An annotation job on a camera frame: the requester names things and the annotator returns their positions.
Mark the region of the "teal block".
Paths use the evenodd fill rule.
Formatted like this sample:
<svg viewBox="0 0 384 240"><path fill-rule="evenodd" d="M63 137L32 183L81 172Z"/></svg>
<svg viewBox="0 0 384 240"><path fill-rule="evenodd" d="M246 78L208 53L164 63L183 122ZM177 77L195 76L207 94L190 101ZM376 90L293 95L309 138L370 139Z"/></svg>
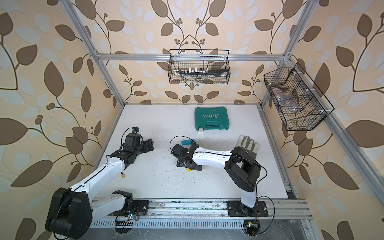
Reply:
<svg viewBox="0 0 384 240"><path fill-rule="evenodd" d="M182 146L190 146L193 142L195 142L194 139L192 140L183 140L181 141Z"/></svg>

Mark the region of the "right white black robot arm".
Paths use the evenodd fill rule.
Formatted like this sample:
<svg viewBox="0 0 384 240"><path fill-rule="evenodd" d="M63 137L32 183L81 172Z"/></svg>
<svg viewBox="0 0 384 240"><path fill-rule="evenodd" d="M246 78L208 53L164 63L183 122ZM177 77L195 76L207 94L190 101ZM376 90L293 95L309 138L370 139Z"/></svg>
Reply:
<svg viewBox="0 0 384 240"><path fill-rule="evenodd" d="M241 135L231 151L214 151L200 147L192 141L189 148L176 144L171 155L177 158L177 166L191 171L201 171L203 166L224 169L241 189L241 203L254 208L257 202L257 182L262 166L256 161L260 144Z"/></svg>

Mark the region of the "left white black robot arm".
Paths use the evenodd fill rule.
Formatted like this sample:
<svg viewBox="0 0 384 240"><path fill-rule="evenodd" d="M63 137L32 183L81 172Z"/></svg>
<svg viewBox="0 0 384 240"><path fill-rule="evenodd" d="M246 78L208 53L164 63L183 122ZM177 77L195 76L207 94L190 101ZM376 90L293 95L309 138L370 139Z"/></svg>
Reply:
<svg viewBox="0 0 384 240"><path fill-rule="evenodd" d="M148 200L134 200L132 193L114 191L109 197L96 200L97 194L116 176L124 176L124 170L141 154L154 150L152 139L144 140L140 133L126 135L119 149L106 156L106 162L79 183L68 189L60 188L53 194L45 229L55 239L77 240L96 221L114 214L138 220L148 212Z"/></svg>

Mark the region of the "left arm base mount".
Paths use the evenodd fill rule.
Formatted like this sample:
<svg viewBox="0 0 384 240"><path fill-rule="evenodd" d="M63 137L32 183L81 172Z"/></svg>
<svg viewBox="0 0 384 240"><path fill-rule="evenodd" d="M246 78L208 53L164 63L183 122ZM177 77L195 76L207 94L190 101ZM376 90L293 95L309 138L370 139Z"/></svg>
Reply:
<svg viewBox="0 0 384 240"><path fill-rule="evenodd" d="M114 213L113 216L146 216L149 210L149 200L133 200L132 203L125 204L125 206Z"/></svg>

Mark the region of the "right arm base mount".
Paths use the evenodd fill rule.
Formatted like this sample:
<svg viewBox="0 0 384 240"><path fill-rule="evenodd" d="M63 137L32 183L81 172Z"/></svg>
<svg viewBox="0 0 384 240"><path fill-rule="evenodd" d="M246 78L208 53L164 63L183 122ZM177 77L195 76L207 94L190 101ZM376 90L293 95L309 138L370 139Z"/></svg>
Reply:
<svg viewBox="0 0 384 240"><path fill-rule="evenodd" d="M265 201L257 201L253 208L247 207L241 201L226 202L229 217L268 217Z"/></svg>

